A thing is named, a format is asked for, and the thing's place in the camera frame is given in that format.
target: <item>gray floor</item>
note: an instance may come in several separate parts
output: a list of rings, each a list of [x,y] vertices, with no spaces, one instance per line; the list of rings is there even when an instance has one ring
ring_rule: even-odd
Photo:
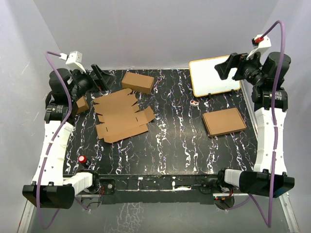
[[[236,197],[236,204],[246,197]],[[267,213],[268,199],[256,197]],[[45,222],[55,210],[43,209]],[[252,201],[228,213],[215,205],[198,203],[125,203],[101,205],[88,214],[76,202],[61,210],[48,230],[41,229],[36,211],[28,233],[105,232],[105,233],[288,233],[289,228],[279,199],[274,200],[272,228],[268,229]]]

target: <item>whiteboard stand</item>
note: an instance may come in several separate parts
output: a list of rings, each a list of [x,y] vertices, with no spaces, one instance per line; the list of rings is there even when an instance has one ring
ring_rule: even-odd
[[[237,71],[232,68],[226,80],[221,80],[215,65],[223,63],[229,56],[208,58],[189,62],[190,76],[192,82],[193,95],[195,97],[209,96],[223,92],[239,90],[240,81],[232,80]]]

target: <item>brown cardboard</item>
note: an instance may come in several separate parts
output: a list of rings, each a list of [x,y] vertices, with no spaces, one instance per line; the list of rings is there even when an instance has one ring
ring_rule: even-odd
[[[78,99],[77,106],[78,106],[77,114],[85,112],[86,110],[89,109],[89,106],[88,106],[84,96],[82,96],[81,98]]]
[[[134,91],[150,94],[154,83],[154,77],[126,72],[122,80],[122,88],[130,88]]]
[[[210,137],[246,129],[246,124],[237,108],[204,113],[202,118]]]
[[[96,126],[99,139],[113,143],[148,131],[147,123],[155,118],[151,107],[139,111],[131,89],[94,99],[95,112],[102,124]]]

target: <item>yellow border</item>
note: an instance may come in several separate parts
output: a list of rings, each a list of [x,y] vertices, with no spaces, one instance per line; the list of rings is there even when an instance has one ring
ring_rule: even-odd
[[[199,61],[205,61],[205,60],[216,59],[216,58],[221,58],[221,57],[229,57],[229,55],[220,56],[220,57],[206,58],[206,59],[201,59],[201,60],[195,60],[195,61],[191,61],[191,62],[199,62]],[[192,84],[192,89],[193,89],[193,95],[194,95],[195,97],[208,96],[208,94],[207,94],[207,95],[201,95],[201,96],[197,96],[197,95],[195,94],[194,88],[193,88],[193,82],[192,82],[192,75],[191,75],[191,67],[190,67],[190,63],[191,63],[191,62],[189,62],[189,70],[190,70],[190,78],[191,78],[191,84]],[[234,89],[234,90],[237,91],[237,90],[240,90],[240,89],[241,89],[241,81],[240,81],[240,88]],[[216,94],[225,93],[225,92],[229,92],[229,91],[231,91],[231,90],[222,91],[222,92],[215,92],[215,93],[211,93],[211,95],[216,95]]]

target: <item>stack of cardboard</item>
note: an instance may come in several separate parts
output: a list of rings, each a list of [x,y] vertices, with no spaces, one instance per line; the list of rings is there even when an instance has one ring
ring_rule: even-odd
[[[96,126],[99,139],[107,143],[148,131],[147,123],[155,118],[151,107],[139,111],[137,99],[127,88],[94,99],[95,112],[101,124]]]

